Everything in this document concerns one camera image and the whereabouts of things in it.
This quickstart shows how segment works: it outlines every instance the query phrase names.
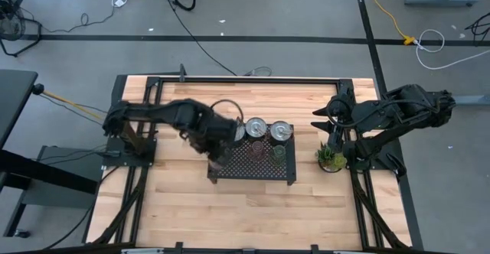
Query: chair wheel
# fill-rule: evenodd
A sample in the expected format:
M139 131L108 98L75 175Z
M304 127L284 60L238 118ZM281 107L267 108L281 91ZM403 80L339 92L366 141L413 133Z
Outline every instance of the chair wheel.
M15 237L24 238L24 239L28 238L30 235L31 235L31 233L29 231L26 231L26 230L16 230L14 233Z

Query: concrete floor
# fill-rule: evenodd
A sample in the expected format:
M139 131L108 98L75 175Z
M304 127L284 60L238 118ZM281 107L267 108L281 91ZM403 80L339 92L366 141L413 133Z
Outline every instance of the concrete floor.
M397 16L406 34L427 28L447 39L471 39L463 28L488 13L490 0L472 8L412 8L403 0L379 0ZM398 39L390 19L366 0L374 37ZM91 21L110 13L110 0L24 0L22 7L50 29L79 24L86 12ZM196 35L313 36L364 38L356 0L198 0L193 12L179 10ZM129 0L104 24L79 28L72 34L186 35L165 0ZM8 43L15 49L27 41ZM268 66L274 76L371 77L367 45L308 43L204 42L206 50L238 73ZM447 47L423 54L430 66L450 63L485 48ZM377 46L387 88L418 83L427 90L447 89L458 95L490 91L488 62L480 57L446 70L419 65L414 47ZM106 109L117 74L176 71L183 63L191 75L227 75L195 43L162 41L42 41L19 58L0 54L1 67L33 70L38 82L68 99ZM454 109L449 124L415 131L401 139L413 201L426 250L484 253L490 251L490 164L487 148L490 110ZM35 157L42 145L93 148L104 142L102 130L45 99L32 96L6 149ZM19 192L5 188L0 196L0 228L6 224ZM40 249L63 236L84 210L28 207L20 227L28 239L0 238L0 252ZM82 225L60 246L80 244Z

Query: succulent plant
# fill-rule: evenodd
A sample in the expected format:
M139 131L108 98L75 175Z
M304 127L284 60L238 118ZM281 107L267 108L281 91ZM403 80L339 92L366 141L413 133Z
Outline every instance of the succulent plant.
M340 171L347 164L347 159L341 153L333 152L327 145L320 143L316 152L320 166L326 171Z

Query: wooden table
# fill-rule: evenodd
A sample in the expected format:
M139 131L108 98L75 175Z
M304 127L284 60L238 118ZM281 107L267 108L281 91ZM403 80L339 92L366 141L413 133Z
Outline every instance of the wooden table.
M146 79L127 77L122 99L140 103ZM336 88L297 80L296 84L164 83L161 103L192 98L210 105L232 99L242 107L245 119L258 116L268 123L284 120L293 124L297 181L292 186L285 181L226 179L212 184L207 179L206 158L175 130L157 125L157 152L146 184L137 246L173 247L184 242L186 248L310 249L318 244L320 249L361 249L349 171L327 174L315 158L328 134L310 125L311 121L326 121L312 112L324 107ZM372 79L352 81L358 103L377 98ZM226 103L216 110L231 118L238 116L237 109ZM101 185L87 242L97 238L118 212L127 171L118 169ZM371 176L381 216L410 245L396 177L383 170L371 171ZM367 211L364 215L373 246L371 218ZM131 217L130 212L126 239Z

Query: perforated metal tray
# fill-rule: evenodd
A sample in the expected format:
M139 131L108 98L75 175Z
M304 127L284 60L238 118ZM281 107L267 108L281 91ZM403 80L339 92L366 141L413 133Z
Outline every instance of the perforated metal tray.
M269 137L266 136L261 142L266 154L269 154L273 149ZM286 160L280 164L270 161L269 155L265 155L265 158L259 161L251 160L248 155L251 146L252 142L245 139L242 145L233 148L229 163L219 171L208 165L207 178L213 183L216 183L218 178L288 181L289 185L296 181L294 136L286 143Z

